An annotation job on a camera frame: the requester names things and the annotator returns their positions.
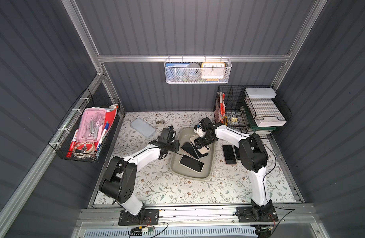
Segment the beige case phone with ring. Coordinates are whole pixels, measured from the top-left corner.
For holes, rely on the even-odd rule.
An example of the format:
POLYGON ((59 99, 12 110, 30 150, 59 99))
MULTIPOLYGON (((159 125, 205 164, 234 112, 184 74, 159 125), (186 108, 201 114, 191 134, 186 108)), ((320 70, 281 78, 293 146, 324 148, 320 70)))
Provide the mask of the beige case phone with ring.
POLYGON ((198 135, 196 135, 196 136, 193 136, 193 137, 191 137, 190 138, 190 142, 191 142, 191 144, 193 145, 195 145, 196 146, 196 148, 197 149, 201 149, 202 147, 209 147, 208 145, 206 145, 203 141, 202 141, 202 138, 201 137, 199 137, 198 135))

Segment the grey storage tray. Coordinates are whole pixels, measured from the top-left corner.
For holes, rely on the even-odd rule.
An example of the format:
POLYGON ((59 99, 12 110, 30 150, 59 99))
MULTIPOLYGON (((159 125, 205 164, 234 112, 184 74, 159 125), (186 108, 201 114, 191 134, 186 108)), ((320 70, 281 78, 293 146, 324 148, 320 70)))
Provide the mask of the grey storage tray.
POLYGON ((192 128, 184 128, 178 133, 180 148, 173 154, 169 169, 173 174, 187 179, 205 180, 211 175, 215 144, 207 146, 206 152, 201 154, 192 144, 195 137, 192 128))

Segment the light blue case phone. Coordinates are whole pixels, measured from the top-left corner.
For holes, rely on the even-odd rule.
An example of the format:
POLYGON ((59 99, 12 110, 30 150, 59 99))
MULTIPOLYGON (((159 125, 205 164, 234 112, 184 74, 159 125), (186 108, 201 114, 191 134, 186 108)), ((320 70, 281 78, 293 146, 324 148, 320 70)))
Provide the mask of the light blue case phone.
POLYGON ((234 152, 235 152, 235 157, 237 160, 240 159, 240 150, 238 147, 234 146, 234 152))

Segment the pink case phone black screen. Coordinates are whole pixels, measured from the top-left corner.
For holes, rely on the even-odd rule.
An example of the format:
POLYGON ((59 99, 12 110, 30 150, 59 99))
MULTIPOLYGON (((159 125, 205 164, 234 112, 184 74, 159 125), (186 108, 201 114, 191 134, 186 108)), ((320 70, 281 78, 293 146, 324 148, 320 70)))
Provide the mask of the pink case phone black screen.
POLYGON ((223 149, 223 154, 224 154, 224 158, 225 158, 225 164, 226 165, 236 165, 237 160, 236 160, 234 147, 232 145, 223 145, 222 149, 223 149))

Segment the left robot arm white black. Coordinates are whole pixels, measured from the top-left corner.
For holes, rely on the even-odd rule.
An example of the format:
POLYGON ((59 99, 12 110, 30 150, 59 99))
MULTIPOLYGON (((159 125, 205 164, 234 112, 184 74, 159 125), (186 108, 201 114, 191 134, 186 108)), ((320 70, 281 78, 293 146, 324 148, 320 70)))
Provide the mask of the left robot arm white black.
POLYGON ((156 160, 164 159, 169 152, 179 150, 173 126, 164 128, 161 135, 146 147, 124 158, 115 156, 110 159, 99 185, 99 191, 114 199, 132 216, 144 213, 145 205, 134 194, 137 172, 156 160))

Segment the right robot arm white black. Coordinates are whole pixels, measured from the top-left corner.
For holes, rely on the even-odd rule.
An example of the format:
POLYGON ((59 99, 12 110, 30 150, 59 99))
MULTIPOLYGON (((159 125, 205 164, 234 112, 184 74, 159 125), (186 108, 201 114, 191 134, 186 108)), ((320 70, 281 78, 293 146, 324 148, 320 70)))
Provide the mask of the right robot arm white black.
POLYGON ((239 149, 241 164, 249 171, 251 181, 252 216, 257 220, 261 220, 271 215, 274 207, 268 194, 266 181, 266 167, 269 156, 260 136, 241 133, 222 123, 215 124, 208 117, 194 126, 194 132, 198 135, 198 138, 194 140, 194 146, 198 149, 219 139, 227 141, 239 149))

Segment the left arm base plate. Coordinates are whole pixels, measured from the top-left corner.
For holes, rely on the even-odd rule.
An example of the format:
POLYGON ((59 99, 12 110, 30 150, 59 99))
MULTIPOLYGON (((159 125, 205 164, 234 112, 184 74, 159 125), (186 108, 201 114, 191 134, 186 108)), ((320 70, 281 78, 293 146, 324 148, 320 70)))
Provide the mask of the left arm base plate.
POLYGON ((157 225, 159 223, 159 209, 142 209, 138 215, 132 215, 128 211, 121 211, 118 225, 119 226, 147 226, 157 225))

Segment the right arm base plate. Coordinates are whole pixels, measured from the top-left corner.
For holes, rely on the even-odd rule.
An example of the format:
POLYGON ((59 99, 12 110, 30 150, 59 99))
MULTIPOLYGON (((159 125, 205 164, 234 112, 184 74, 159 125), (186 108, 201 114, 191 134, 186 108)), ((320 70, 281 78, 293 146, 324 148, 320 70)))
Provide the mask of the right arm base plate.
POLYGON ((253 207, 241 206, 236 208, 235 215, 237 216, 240 223, 255 223, 255 222, 272 222, 277 223, 279 218, 276 211, 272 211, 260 215, 253 210, 253 207))

